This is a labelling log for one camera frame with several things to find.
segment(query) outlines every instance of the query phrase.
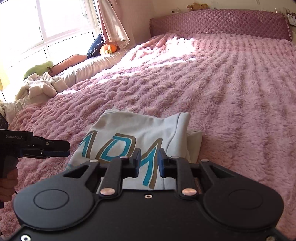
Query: bedspread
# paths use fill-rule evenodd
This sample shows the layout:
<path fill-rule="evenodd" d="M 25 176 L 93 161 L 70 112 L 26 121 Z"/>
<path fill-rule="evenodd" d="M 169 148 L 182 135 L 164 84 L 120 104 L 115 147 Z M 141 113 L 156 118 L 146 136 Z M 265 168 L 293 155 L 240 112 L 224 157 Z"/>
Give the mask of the bedspread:
<path fill-rule="evenodd" d="M 295 50 L 287 40 L 167 33 L 135 47 L 97 79 L 27 106 L 10 129 L 66 139 L 73 153 L 107 109 L 162 118 L 190 112 L 189 128 L 204 133 L 199 158 L 278 191 L 285 209 L 277 228 L 295 238 Z M 16 190 L 61 172 L 69 159 L 20 160 Z M 0 217 L 10 235 L 18 227 L 11 203 Z"/>

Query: orange plush toy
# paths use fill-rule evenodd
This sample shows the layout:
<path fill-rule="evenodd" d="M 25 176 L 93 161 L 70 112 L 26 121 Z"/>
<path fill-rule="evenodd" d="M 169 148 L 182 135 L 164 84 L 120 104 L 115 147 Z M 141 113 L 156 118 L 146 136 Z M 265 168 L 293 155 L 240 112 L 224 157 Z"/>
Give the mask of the orange plush toy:
<path fill-rule="evenodd" d="M 112 54 L 112 53 L 115 53 L 116 50 L 117 50 L 117 46 L 113 44 L 105 44 L 101 47 L 100 54 L 101 55 Z"/>

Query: dark blue pillow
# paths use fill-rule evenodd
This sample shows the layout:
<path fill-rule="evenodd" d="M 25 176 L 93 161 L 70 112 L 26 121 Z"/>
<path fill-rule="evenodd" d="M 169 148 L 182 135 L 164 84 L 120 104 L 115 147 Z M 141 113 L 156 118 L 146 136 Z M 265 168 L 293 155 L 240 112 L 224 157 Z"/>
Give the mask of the dark blue pillow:
<path fill-rule="evenodd" d="M 99 34 L 96 40 L 93 42 L 89 51 L 87 52 L 87 58 L 100 56 L 100 49 L 104 45 L 104 40 L 102 34 Z"/>

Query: pink quilted headboard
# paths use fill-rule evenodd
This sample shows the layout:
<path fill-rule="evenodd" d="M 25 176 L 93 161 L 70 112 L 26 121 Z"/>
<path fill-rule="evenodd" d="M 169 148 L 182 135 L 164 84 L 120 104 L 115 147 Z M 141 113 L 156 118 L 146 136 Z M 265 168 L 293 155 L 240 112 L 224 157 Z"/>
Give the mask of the pink quilted headboard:
<path fill-rule="evenodd" d="M 255 10 L 208 9 L 150 20 L 152 37 L 171 30 L 188 34 L 247 34 L 292 40 L 288 21 L 283 15 Z"/>

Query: green plush toy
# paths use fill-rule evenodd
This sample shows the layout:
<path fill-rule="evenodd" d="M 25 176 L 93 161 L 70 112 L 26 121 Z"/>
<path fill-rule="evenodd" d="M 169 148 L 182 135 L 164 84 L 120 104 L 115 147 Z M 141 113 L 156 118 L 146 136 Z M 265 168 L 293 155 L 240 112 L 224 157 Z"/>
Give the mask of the green plush toy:
<path fill-rule="evenodd" d="M 24 79 L 27 79 L 30 75 L 34 73 L 38 74 L 39 76 L 42 76 L 45 72 L 50 71 L 53 66 L 54 63 L 52 61 L 47 61 L 44 64 L 35 65 L 25 73 Z"/>

